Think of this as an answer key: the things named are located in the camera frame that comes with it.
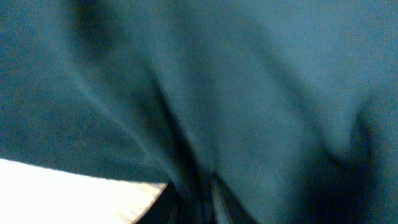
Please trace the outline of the black t-shirt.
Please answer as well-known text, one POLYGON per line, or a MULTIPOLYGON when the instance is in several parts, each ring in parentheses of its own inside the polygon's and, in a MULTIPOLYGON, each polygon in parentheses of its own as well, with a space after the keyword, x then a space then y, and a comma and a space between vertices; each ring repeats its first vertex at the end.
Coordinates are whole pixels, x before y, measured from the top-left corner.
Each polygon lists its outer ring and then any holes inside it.
POLYGON ((396 223, 397 2, 1 2, 1 157, 163 182, 142 223, 396 223))

